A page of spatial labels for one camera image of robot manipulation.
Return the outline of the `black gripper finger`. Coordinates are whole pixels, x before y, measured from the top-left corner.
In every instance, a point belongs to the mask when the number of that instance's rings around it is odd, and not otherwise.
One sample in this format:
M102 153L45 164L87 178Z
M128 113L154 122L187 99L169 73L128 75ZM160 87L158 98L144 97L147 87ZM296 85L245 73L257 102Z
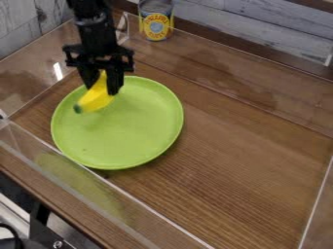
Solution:
M108 95L116 95L123 86L123 70L119 67L106 69Z
M91 89L100 77L100 72L94 67L79 67L78 73L87 89Z

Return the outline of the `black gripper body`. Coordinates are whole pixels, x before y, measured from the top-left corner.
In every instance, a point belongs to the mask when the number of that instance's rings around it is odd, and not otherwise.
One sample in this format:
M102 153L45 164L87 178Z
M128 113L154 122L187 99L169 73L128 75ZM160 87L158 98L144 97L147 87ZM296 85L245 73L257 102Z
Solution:
M67 64L71 67L118 65L123 71L134 71L134 51L118 43L114 22L108 19L75 19L79 43L63 45Z

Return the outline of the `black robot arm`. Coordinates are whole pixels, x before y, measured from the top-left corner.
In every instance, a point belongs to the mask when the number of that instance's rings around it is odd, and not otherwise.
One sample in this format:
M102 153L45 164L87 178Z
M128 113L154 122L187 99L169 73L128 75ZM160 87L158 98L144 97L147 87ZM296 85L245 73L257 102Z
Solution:
M67 0L67 3L80 42L63 45L66 64L76 68L88 89L106 72L107 94L116 95L124 73L134 71L134 50L118 43L111 4L106 0Z

